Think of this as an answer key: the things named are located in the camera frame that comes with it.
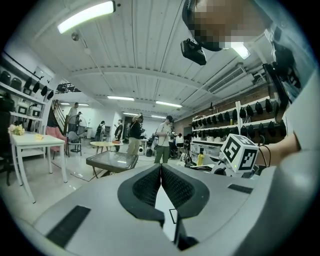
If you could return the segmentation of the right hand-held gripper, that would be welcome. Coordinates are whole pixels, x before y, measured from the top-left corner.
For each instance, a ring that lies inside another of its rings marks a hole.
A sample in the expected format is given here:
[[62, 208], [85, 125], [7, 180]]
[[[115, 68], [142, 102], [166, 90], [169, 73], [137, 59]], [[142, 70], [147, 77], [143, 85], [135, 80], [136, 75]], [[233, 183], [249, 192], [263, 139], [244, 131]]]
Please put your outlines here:
[[220, 148], [222, 166], [215, 165], [211, 173], [227, 177], [242, 177], [250, 173], [256, 163], [258, 146], [243, 135], [230, 133]]

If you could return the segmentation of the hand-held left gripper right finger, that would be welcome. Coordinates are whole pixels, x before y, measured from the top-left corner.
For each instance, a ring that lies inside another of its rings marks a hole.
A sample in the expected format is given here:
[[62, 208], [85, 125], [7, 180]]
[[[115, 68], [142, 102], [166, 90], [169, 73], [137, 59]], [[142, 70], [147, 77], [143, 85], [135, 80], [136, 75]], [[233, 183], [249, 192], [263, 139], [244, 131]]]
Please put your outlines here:
[[161, 165], [161, 185], [177, 211], [174, 243], [180, 250], [199, 244], [237, 213], [256, 181]]

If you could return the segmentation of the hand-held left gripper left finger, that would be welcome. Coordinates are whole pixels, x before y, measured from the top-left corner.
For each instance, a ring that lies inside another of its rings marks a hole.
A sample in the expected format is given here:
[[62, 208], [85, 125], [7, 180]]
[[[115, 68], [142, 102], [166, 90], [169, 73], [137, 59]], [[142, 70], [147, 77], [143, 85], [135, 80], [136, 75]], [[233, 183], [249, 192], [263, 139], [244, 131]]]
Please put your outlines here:
[[102, 177], [47, 209], [34, 228], [76, 256], [177, 256], [156, 209], [159, 164]]

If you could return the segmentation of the person's right forearm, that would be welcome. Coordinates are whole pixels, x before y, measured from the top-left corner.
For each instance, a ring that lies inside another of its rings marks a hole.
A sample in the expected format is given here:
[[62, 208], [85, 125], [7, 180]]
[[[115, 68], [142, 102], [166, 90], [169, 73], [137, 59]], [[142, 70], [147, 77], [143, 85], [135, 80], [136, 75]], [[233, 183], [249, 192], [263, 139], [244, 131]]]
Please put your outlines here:
[[295, 133], [283, 140], [269, 145], [261, 145], [257, 152], [255, 164], [265, 167], [278, 166], [287, 156], [301, 149]]

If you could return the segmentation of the white metal shelving unit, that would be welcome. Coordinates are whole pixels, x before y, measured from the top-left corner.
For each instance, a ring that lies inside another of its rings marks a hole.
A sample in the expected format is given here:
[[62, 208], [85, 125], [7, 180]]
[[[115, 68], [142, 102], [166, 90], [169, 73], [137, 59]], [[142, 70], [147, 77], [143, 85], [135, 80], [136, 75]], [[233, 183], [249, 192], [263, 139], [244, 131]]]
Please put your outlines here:
[[270, 167], [270, 145], [290, 133], [280, 106], [269, 96], [249, 103], [237, 101], [233, 108], [196, 116], [192, 120], [190, 152], [186, 164], [208, 166], [228, 175], [250, 173]]

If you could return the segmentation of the small grey chair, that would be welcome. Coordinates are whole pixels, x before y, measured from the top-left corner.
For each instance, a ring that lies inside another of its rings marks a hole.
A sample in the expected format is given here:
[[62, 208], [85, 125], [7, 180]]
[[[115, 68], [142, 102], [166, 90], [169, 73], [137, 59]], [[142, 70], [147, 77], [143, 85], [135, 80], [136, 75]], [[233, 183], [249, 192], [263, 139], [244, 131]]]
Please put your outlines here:
[[74, 131], [70, 131], [67, 134], [66, 138], [67, 138], [67, 144], [66, 144], [67, 156], [70, 157], [70, 152], [80, 153], [80, 155], [82, 156], [81, 138]]

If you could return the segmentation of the rows of black headgear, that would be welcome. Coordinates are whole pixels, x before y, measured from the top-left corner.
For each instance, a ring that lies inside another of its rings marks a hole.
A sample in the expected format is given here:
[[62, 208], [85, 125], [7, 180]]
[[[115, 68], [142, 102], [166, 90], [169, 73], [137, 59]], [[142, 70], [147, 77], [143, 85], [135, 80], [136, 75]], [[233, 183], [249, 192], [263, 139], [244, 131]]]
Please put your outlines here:
[[234, 134], [269, 144], [288, 135], [287, 122], [279, 117], [278, 103], [268, 96], [246, 104], [238, 101], [233, 108], [194, 117], [191, 136], [194, 141], [222, 142]]

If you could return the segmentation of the reddish pink chair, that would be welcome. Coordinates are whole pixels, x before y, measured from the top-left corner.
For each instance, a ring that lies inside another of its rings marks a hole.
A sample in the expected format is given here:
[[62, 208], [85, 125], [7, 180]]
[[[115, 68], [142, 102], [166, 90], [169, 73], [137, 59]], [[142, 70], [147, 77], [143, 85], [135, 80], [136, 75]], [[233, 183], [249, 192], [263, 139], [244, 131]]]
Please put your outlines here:
[[[52, 126], [47, 126], [45, 130], [46, 135], [50, 135], [52, 137], [55, 137], [59, 140], [64, 141], [64, 152], [66, 152], [67, 149], [67, 138], [63, 136], [63, 134], [60, 131], [60, 128], [58, 126], [52, 127]], [[59, 146], [52, 146], [50, 150], [53, 152], [53, 159], [55, 158], [55, 154], [60, 152], [60, 147]]]

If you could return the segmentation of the ceiling strip light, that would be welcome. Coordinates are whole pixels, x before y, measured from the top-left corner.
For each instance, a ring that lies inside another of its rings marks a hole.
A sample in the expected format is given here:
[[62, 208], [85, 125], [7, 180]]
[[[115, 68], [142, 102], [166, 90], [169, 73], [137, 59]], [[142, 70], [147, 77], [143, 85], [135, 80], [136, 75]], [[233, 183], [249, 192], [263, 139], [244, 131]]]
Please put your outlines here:
[[180, 105], [180, 104], [168, 103], [168, 102], [163, 102], [163, 101], [156, 101], [155, 103], [158, 105], [170, 106], [170, 107], [178, 108], [178, 109], [182, 108], [182, 105]]
[[243, 60], [246, 60], [251, 55], [243, 42], [232, 42], [230, 46]]
[[133, 97], [111, 96], [111, 95], [108, 95], [107, 98], [109, 100], [119, 100], [119, 101], [134, 101], [135, 100]]
[[84, 22], [98, 18], [100, 16], [112, 14], [115, 11], [116, 11], [115, 1], [114, 0], [105, 1], [73, 14], [72, 16], [68, 17], [63, 22], [61, 22], [57, 26], [57, 29], [60, 34], [63, 34]]

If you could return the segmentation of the white side table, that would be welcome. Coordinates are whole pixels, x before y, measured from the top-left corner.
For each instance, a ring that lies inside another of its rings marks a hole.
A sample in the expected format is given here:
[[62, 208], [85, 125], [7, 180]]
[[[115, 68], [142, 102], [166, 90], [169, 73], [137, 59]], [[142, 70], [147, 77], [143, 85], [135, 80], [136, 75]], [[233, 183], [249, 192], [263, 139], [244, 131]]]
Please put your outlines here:
[[25, 133], [23, 135], [10, 134], [9, 137], [11, 142], [13, 166], [14, 166], [14, 171], [18, 180], [18, 184], [25, 188], [25, 191], [33, 204], [36, 202], [36, 200], [29, 186], [28, 179], [26, 176], [26, 171], [24, 168], [24, 163], [23, 163], [23, 152], [25, 150], [37, 149], [37, 148], [47, 149], [48, 167], [49, 167], [49, 173], [51, 174], [53, 171], [52, 171], [50, 148], [59, 147], [60, 162], [61, 162], [60, 168], [62, 173], [62, 179], [64, 183], [68, 182], [68, 177], [66, 172], [64, 140], [58, 139], [51, 135], [37, 136], [35, 133]]

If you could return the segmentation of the ceiling air conditioner unit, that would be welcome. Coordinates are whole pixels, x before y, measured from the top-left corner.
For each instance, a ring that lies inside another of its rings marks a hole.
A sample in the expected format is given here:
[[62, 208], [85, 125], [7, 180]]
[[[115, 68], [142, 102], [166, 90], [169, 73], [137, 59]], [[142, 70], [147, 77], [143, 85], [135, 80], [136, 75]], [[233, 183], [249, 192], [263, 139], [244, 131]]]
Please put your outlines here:
[[247, 75], [247, 71], [241, 65], [236, 66], [230, 72], [226, 73], [220, 79], [216, 80], [213, 84], [208, 87], [208, 92], [214, 94], [226, 86], [231, 85], [232, 83], [238, 81], [239, 79], [245, 77]]

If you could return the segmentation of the dark staircase with railing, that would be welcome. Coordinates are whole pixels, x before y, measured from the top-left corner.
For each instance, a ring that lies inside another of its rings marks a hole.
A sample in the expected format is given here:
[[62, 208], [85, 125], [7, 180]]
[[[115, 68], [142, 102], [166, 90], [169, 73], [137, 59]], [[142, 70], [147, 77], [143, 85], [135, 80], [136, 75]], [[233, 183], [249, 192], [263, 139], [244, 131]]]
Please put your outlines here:
[[66, 122], [66, 117], [63, 113], [63, 110], [60, 106], [60, 102], [57, 99], [54, 99], [51, 103], [51, 109], [53, 114], [53, 123], [59, 128], [63, 135], [67, 134], [68, 124]]

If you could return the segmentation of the person's pale grey shirt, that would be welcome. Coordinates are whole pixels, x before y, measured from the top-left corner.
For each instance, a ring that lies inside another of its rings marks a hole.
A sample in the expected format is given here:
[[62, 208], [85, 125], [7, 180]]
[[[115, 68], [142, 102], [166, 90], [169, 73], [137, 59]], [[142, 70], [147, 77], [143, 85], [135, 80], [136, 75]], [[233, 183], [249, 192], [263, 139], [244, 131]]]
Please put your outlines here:
[[285, 112], [302, 150], [320, 150], [320, 65], [303, 30], [278, 0], [255, 0], [272, 24], [273, 70], [290, 102]]

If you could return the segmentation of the pale flower bunch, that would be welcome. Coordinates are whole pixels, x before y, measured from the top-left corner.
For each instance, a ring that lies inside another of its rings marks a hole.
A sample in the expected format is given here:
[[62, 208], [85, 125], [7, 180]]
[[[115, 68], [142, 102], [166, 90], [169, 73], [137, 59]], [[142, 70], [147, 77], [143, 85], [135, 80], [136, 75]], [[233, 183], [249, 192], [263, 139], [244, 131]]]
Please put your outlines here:
[[11, 124], [7, 130], [10, 135], [17, 135], [17, 136], [23, 136], [26, 132], [21, 124], [20, 125]]

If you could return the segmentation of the white wall shelf unit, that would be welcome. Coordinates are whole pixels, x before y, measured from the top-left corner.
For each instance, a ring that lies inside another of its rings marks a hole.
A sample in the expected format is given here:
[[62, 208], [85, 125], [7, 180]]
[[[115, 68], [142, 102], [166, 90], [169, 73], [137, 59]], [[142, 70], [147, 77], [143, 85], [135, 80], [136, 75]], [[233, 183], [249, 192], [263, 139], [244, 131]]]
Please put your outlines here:
[[45, 134], [55, 87], [52, 77], [39, 66], [34, 70], [3, 51], [0, 53], [0, 94], [14, 101], [12, 123], [26, 131]]

